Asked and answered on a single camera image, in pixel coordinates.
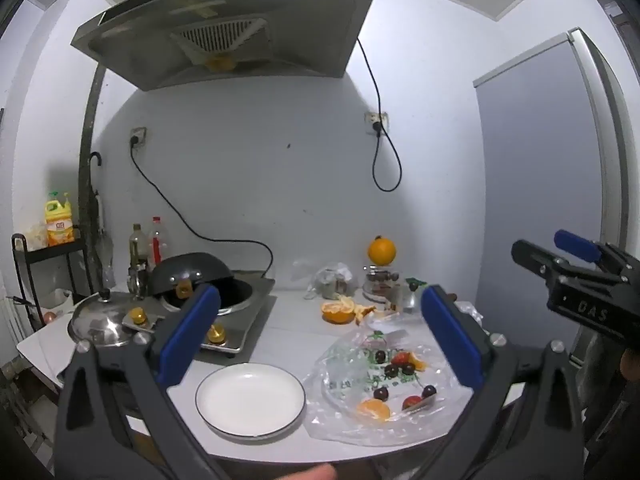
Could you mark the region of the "operator hand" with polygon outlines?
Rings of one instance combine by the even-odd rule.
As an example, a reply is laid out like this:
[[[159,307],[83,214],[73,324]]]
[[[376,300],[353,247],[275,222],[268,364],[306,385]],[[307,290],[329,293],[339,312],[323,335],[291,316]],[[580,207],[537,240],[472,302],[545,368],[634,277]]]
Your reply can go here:
[[[337,471],[330,464],[321,464],[312,468],[287,474],[277,480],[336,480]]]

